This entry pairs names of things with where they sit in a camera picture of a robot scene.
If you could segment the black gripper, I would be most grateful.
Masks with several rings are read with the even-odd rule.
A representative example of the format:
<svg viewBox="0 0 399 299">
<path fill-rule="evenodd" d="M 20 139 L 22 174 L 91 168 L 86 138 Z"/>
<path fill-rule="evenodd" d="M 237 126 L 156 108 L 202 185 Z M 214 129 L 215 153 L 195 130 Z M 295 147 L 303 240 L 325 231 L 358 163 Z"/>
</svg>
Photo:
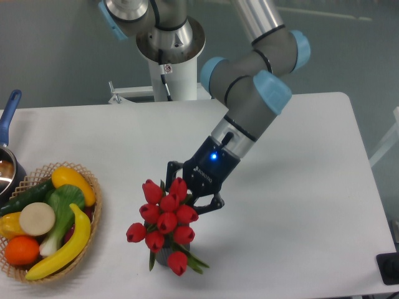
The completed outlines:
<svg viewBox="0 0 399 299">
<path fill-rule="evenodd" d="M 224 207 L 219 191 L 225 179 L 240 162 L 240 158 L 227 149 L 232 135 L 226 135 L 220 143 L 207 137 L 193 157 L 184 163 L 169 161 L 166 167 L 165 189 L 169 190 L 176 174 L 183 168 L 183 180 L 194 197 L 213 194 L 208 205 L 192 206 L 197 215 L 206 214 Z"/>
</svg>

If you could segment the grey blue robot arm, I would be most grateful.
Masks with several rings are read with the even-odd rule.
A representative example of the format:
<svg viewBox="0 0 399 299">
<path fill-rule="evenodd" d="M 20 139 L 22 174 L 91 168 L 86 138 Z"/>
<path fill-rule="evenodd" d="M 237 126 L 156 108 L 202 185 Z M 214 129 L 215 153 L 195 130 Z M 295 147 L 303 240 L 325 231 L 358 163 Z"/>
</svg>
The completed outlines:
<svg viewBox="0 0 399 299">
<path fill-rule="evenodd" d="M 167 166 L 166 188 L 177 173 L 191 195 L 188 204 L 205 196 L 211 202 L 198 214 L 223 207 L 222 183 L 281 114 L 292 93 L 281 80 L 307 63 L 310 45 L 300 31 L 288 31 L 272 1 L 234 1 L 252 45 L 250 53 L 230 61 L 197 58 L 205 45 L 198 21 L 186 1 L 100 1 L 99 9 L 119 39 L 134 37 L 150 69 L 158 102 L 195 100 L 198 87 L 217 99 L 227 113 L 193 157 Z"/>
</svg>

